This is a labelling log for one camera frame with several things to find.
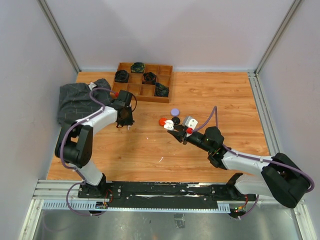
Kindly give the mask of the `white earbud charging case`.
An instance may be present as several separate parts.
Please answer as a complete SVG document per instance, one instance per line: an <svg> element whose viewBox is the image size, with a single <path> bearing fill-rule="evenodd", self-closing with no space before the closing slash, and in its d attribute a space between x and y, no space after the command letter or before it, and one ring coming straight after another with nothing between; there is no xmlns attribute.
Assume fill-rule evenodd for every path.
<svg viewBox="0 0 320 240"><path fill-rule="evenodd" d="M170 119L168 120L165 120L164 121L164 128L167 129L167 130L170 130L170 131L173 131L175 128L174 128L174 122Z"/></svg>

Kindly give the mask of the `purple earbud charging case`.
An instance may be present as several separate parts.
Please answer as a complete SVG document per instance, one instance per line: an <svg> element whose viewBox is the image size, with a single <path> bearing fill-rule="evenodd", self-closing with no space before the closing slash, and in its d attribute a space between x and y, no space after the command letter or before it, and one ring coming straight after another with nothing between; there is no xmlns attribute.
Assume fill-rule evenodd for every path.
<svg viewBox="0 0 320 240"><path fill-rule="evenodd" d="M171 116L173 116L173 117L177 117L177 116L180 115L180 110L179 110L178 108L172 108L172 109L170 110L170 114L171 114Z"/></svg>

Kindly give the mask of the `orange earbud charging case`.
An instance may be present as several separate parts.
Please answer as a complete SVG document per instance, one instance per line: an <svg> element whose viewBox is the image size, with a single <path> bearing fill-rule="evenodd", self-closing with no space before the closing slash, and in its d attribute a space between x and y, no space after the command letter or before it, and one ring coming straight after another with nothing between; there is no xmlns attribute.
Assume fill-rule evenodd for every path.
<svg viewBox="0 0 320 240"><path fill-rule="evenodd" d="M162 117L159 119L158 124L163 127L166 124L166 121L167 121L167 118Z"/></svg>

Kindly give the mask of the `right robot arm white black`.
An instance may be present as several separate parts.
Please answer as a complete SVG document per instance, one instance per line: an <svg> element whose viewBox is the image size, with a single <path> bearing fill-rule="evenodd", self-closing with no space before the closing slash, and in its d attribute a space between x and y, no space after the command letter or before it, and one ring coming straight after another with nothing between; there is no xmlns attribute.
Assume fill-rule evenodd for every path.
<svg viewBox="0 0 320 240"><path fill-rule="evenodd" d="M224 145L224 137L216 126L200 133L184 125L175 125L168 133L184 145L190 143L206 151L215 168L240 171L226 188L232 200L248 194L269 196L293 209L315 187L311 177L287 155L278 152L274 156L257 156L231 149Z"/></svg>

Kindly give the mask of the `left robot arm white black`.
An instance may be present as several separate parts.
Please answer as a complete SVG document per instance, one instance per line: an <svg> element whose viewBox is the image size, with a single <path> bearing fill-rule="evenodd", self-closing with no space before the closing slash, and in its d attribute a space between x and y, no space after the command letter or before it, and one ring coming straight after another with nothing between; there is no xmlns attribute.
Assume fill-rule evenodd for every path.
<svg viewBox="0 0 320 240"><path fill-rule="evenodd" d="M103 104L93 96L98 90L113 93L115 99L107 105ZM94 135L114 123L117 128L132 126L135 108L132 108L131 101L136 102L137 98L126 90L115 92L103 87L91 90L89 97L100 108L83 118L67 119L61 127L54 154L66 169L75 171L82 178L78 198L102 199L111 192L112 187L92 160Z"/></svg>

